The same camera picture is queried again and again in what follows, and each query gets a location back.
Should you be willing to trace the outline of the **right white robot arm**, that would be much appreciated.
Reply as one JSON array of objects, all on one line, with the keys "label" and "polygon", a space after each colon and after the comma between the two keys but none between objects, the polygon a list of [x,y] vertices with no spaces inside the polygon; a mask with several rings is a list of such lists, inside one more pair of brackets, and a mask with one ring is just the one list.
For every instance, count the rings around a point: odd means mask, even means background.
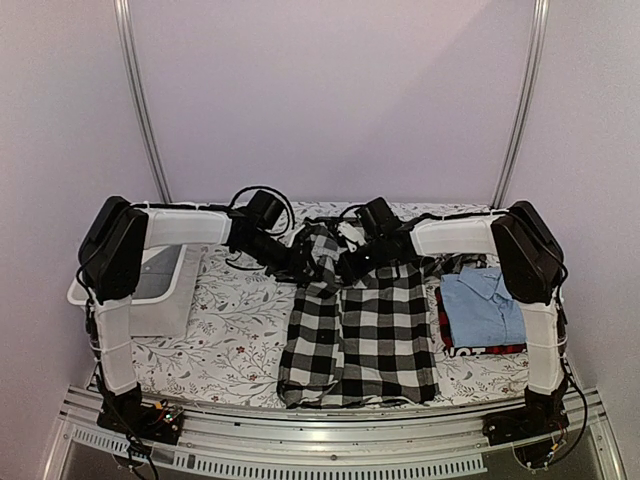
[{"label": "right white robot arm", "polygon": [[529,391],[552,395],[565,379],[566,339],[561,322],[562,285],[568,277],[564,252],[534,206],[521,200],[506,210],[401,221],[382,198],[356,212],[364,241],[343,252],[337,271],[353,284],[398,261],[443,254],[494,255],[507,291],[524,315],[529,354]]}]

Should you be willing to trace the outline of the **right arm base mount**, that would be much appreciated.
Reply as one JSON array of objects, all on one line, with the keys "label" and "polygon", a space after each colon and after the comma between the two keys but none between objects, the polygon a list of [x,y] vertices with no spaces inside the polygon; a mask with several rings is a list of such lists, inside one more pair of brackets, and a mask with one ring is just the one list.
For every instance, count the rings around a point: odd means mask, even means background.
[{"label": "right arm base mount", "polygon": [[[482,434],[491,446],[513,443],[537,436],[562,433],[569,426],[564,412],[564,391],[550,395],[524,391],[525,405],[520,408],[487,414],[483,417]],[[548,467],[559,449],[559,442],[547,438],[514,450],[516,460],[529,469]]]}]

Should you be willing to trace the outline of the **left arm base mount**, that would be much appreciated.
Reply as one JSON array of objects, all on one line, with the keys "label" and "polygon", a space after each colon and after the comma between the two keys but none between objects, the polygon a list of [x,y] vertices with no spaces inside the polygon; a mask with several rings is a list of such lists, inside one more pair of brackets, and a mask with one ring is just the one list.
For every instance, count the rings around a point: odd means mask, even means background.
[{"label": "left arm base mount", "polygon": [[177,445],[184,424],[184,410],[167,400],[144,403],[139,390],[123,395],[107,392],[97,425],[103,429],[168,445]]}]

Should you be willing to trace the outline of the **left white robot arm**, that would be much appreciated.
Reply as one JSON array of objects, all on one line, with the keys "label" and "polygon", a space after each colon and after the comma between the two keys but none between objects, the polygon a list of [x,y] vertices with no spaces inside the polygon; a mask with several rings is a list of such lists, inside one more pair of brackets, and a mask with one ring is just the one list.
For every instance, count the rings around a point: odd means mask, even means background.
[{"label": "left white robot arm", "polygon": [[133,367],[130,310],[145,251],[173,245],[219,244],[253,258],[280,282],[304,283],[315,262],[302,233],[288,226],[282,242],[273,228],[290,203],[265,187],[237,207],[198,204],[132,204],[112,196],[103,204],[78,252],[76,280],[85,291],[88,333],[108,410],[128,434],[148,426],[148,412],[128,395],[139,388]]}]

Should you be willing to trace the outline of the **black white plaid shirt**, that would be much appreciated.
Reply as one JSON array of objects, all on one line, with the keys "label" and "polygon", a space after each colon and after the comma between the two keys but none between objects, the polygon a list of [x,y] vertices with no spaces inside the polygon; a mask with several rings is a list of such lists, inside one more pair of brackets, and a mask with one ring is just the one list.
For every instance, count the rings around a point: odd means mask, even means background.
[{"label": "black white plaid shirt", "polygon": [[487,264],[444,254],[377,268],[352,286],[336,272],[343,253],[322,224],[301,232],[315,266],[298,286],[277,394],[288,408],[424,404],[440,389],[432,352],[431,293],[443,275]]}]

